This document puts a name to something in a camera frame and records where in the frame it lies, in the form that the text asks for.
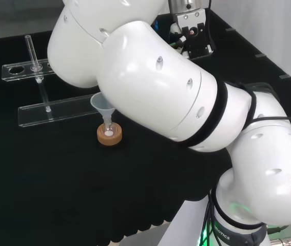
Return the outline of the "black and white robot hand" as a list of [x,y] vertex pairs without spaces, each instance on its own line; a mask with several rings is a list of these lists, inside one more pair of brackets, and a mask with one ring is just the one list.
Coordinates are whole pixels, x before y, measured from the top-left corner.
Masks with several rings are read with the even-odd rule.
[[203,8],[188,12],[173,14],[173,24],[170,26],[169,42],[178,42],[186,38],[182,47],[176,49],[189,59],[209,56],[213,53],[213,43],[210,40],[207,24],[207,13]]

